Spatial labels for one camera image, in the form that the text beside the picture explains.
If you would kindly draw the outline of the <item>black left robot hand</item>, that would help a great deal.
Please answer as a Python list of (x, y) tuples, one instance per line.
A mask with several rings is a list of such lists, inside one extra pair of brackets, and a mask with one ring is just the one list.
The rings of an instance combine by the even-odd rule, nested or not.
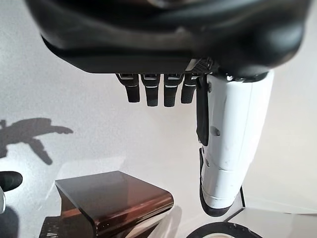
[(274, 69), (297, 53), (310, 0), (28, 0), (47, 48), (88, 73), (114, 73), (129, 102), (196, 101), (200, 201), (224, 215), (263, 129)]

